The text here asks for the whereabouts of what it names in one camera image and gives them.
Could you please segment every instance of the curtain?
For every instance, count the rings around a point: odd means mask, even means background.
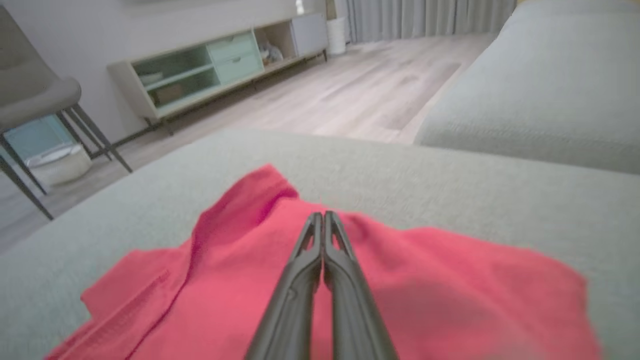
[[[516,0],[347,0],[353,42],[498,32]]]

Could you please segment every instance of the container lid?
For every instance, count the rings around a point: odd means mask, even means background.
[[[27,159],[26,163],[30,168],[41,167],[54,161],[58,161],[62,158],[66,158],[67,156],[75,154],[81,150],[82,147],[78,144],[66,143]]]

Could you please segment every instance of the wooden floor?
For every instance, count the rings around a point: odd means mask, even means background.
[[[425,114],[495,35],[361,44],[328,63],[316,59],[192,111],[172,126],[118,150],[135,170],[219,129],[243,127],[380,142],[412,143]],[[42,202],[57,217],[127,175],[96,159],[80,180],[52,188]],[[0,253],[48,223],[0,176]]]

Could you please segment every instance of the pink fabric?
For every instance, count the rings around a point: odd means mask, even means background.
[[[176,249],[134,251],[82,295],[92,319],[51,359],[241,359],[309,214],[271,166],[236,183]],[[533,251],[340,213],[401,359],[598,359],[584,280]],[[332,358],[331,293],[312,358]]]

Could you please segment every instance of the gray chair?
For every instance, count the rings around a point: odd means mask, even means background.
[[[96,145],[99,153],[111,159],[108,154],[110,152],[127,171],[132,172],[102,131],[78,105],[81,94],[80,84],[75,79],[60,79],[47,66],[6,8],[0,5],[0,145],[43,194],[46,191],[13,150],[4,134],[52,114],[58,116],[72,137],[85,149],[86,144],[81,141],[67,116]],[[12,167],[8,166],[7,161],[1,159],[0,165],[2,171],[51,219],[51,214],[44,209]]]

